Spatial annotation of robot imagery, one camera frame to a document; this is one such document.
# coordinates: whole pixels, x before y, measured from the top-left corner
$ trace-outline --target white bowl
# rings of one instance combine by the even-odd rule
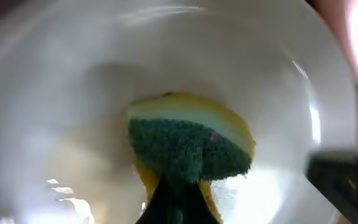
[[[225,223],[329,223],[303,173],[316,149],[356,144],[351,77],[303,1],[31,2],[0,23],[0,219],[68,223],[71,201],[77,221],[90,206],[96,223],[134,223],[145,192],[120,117],[189,91],[257,142],[246,179],[213,185]]]

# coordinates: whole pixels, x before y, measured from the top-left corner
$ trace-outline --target plate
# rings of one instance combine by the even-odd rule
[[[350,71],[303,1],[31,2],[0,23],[0,223],[134,223],[145,190],[122,115],[167,91],[250,126],[251,171],[212,186],[225,223],[332,222],[304,172],[356,144]]]

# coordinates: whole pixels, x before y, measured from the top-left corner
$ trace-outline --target white plate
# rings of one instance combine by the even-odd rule
[[[82,218],[134,223],[145,192],[119,118],[166,91],[226,104],[257,141],[246,179],[214,183],[225,223],[334,219],[303,173],[315,149],[356,143],[356,94],[296,0],[38,1],[0,23],[0,218],[68,223],[56,199],[76,198]]]

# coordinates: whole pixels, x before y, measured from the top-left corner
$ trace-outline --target glossy white surface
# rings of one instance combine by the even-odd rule
[[[145,192],[121,115],[166,91],[226,104],[257,141],[247,178],[213,185],[225,223],[335,218],[303,173],[317,148],[356,143],[357,103],[306,4],[66,0],[0,25],[0,223],[134,223]]]

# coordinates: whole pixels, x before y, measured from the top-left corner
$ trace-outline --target black object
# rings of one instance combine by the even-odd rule
[[[358,224],[358,155],[354,152],[315,154],[309,181],[353,224]]]
[[[136,224],[176,224],[176,208],[181,210],[182,224],[219,224],[205,202],[197,182],[185,187],[179,197],[162,176],[149,206]]]

